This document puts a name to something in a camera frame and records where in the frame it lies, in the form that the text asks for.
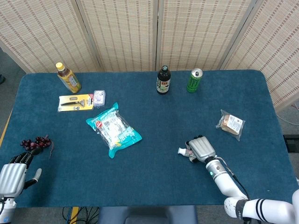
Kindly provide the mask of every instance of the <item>plastic bottle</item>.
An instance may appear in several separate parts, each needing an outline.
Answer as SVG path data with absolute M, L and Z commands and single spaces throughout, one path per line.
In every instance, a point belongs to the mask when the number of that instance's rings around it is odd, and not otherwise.
M 166 94 L 169 90 L 171 73 L 167 65 L 163 65 L 157 76 L 157 92 Z
M 81 89 L 81 84 L 72 70 L 66 68 L 61 62 L 56 64 L 56 68 L 58 77 L 69 91 L 76 93 Z

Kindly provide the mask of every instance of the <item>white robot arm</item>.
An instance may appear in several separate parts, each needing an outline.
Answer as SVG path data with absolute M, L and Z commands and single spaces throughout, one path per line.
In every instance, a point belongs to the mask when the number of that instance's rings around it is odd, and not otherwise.
M 292 196 L 293 205 L 268 199 L 250 200 L 248 194 L 243 194 L 227 173 L 226 169 L 241 184 L 225 161 L 215 155 L 215 150 L 206 137 L 199 136 L 186 144 L 200 162 L 206 163 L 206 169 L 219 190 L 228 196 L 224 201 L 224 209 L 230 217 L 244 221 L 253 218 L 274 224 L 299 224 L 299 190 L 295 191 Z
M 11 223 L 16 202 L 14 199 L 24 189 L 38 182 L 42 169 L 36 171 L 35 176 L 25 182 L 26 172 L 33 159 L 33 154 L 22 153 L 13 157 L 5 164 L 0 173 L 0 224 Z

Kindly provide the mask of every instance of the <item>woven room divider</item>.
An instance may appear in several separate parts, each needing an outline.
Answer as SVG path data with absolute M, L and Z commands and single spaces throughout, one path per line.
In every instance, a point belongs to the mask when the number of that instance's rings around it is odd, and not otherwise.
M 299 1 L 264 0 L 221 68 L 256 69 L 281 110 L 299 98 Z
M 8 0 L 0 8 L 0 46 L 26 72 L 56 72 L 57 62 L 100 69 L 70 0 Z
M 160 0 L 156 69 L 217 69 L 251 2 Z
M 155 70 L 156 0 L 76 0 L 105 71 Z

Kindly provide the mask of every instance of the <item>robot finger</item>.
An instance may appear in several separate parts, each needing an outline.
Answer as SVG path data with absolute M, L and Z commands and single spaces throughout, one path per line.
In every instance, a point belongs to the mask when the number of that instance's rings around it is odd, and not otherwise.
M 21 159 L 26 155 L 27 153 L 22 153 L 18 155 L 18 157 L 14 160 L 14 163 L 19 163 Z
M 26 160 L 24 161 L 24 163 L 27 165 L 27 169 L 29 168 L 30 163 L 33 160 L 33 157 L 34 157 L 33 154 L 28 153 L 28 156 L 26 157 Z
M 20 163 L 24 163 L 27 159 L 27 157 L 29 156 L 29 153 L 26 153 L 23 158 L 21 159 Z
M 14 163 L 15 159 L 17 158 L 18 156 L 16 155 L 15 157 L 11 158 L 11 160 L 8 162 L 8 163 Z

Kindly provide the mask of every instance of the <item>energy drink can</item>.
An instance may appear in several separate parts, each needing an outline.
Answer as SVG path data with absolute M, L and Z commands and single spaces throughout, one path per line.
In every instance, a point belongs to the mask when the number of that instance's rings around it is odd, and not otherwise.
M 188 92 L 195 92 L 197 90 L 202 74 L 203 72 L 201 69 L 193 69 L 191 71 L 191 76 L 187 85 Z

